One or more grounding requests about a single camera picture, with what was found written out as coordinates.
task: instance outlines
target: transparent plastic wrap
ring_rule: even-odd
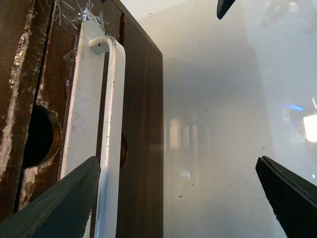
[[[55,0],[55,11],[53,13],[54,23],[68,30],[69,34],[79,35],[80,26],[82,22],[92,21],[96,23],[105,35],[113,36],[119,39],[119,29],[115,24],[110,24],[107,18],[113,18],[115,15],[121,15],[115,7],[107,7],[108,12],[104,12],[101,6],[105,1],[98,1],[95,3],[92,0]],[[78,49],[78,42],[74,42],[73,49],[65,54],[66,61],[66,75],[65,87],[69,91],[71,89],[72,70],[75,65],[76,55]]]
[[[90,0],[88,0],[84,7],[79,4],[78,0],[75,2],[77,5],[71,5],[70,1],[55,0],[57,6],[56,21],[60,25],[62,21],[65,21],[67,24],[71,24],[76,30],[79,29],[75,23],[93,21],[105,32],[105,24],[109,25],[109,23],[105,22],[103,12],[100,10],[98,14],[93,14],[94,3]]]

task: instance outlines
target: dark wooden panel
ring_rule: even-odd
[[[120,170],[118,238],[163,236],[162,54],[128,14],[122,133],[128,158]]]
[[[1,1],[0,222],[14,210],[51,3]]]
[[[82,22],[81,19],[71,20],[79,17],[78,13],[88,7],[86,4],[86,0],[69,0],[67,4],[60,1],[54,7],[53,21],[36,99],[36,104],[47,110],[48,115],[50,115],[54,141],[42,163],[24,170],[19,209],[49,189],[58,179],[58,166],[62,157],[60,144],[63,147],[64,142],[64,140],[61,141],[61,133],[65,132],[66,122],[64,120],[67,119],[65,112],[68,110],[69,102],[65,78],[71,71],[69,67],[72,67],[63,57],[73,50]],[[111,1],[102,3],[99,0],[94,0],[91,1],[91,6],[93,7],[90,10],[95,15],[99,15],[102,11],[106,34],[119,40],[121,11]]]

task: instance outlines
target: clear tape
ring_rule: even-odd
[[[81,6],[78,0],[72,2],[75,4],[71,5],[67,1],[55,0],[55,4],[57,6],[55,20],[59,23],[59,25],[62,25],[62,22],[64,21],[67,25],[71,24],[78,31],[79,29],[76,26],[78,23],[93,21],[102,29],[103,32],[105,32],[105,24],[109,25],[109,23],[103,19],[102,11],[99,11],[98,14],[93,13],[93,2],[88,0],[88,2],[85,3],[85,6]]]
[[[109,25],[103,18],[103,12],[99,11],[96,14],[96,11],[93,13],[94,3],[91,0],[81,3],[80,5],[78,0],[55,0],[56,5],[56,14],[55,22],[60,26],[62,25],[71,25],[74,29],[79,32],[80,25],[84,21],[95,22],[105,34],[105,24]],[[68,52],[63,58],[67,64],[67,71],[65,75],[65,87],[66,91],[70,91],[71,82],[73,78],[73,70],[76,62],[78,44],[75,43],[74,49]]]

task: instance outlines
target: white plastic handle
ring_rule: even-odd
[[[96,154],[104,60],[108,51],[95,238],[114,238],[116,233],[125,51],[115,38],[105,36],[91,21],[81,25],[61,168],[64,177]],[[89,230],[90,221],[84,237],[89,237]]]

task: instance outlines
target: bright light spot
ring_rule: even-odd
[[[313,101],[313,103],[314,103],[315,108],[317,109],[317,105],[316,105],[315,99],[312,98],[312,101]]]
[[[304,117],[306,139],[310,142],[317,142],[317,115]]]
[[[180,175],[181,175],[182,177],[186,177],[186,178],[189,178],[189,179],[190,179],[190,172],[188,172],[188,171],[181,171],[181,172],[180,172]]]
[[[298,12],[299,7],[298,7],[297,2],[295,2],[295,1],[290,2],[289,5],[288,5],[288,10],[291,13]]]
[[[299,111],[299,112],[305,110],[305,108],[302,108],[302,107],[297,106],[297,105],[286,105],[286,107],[289,109],[292,109],[294,111]]]

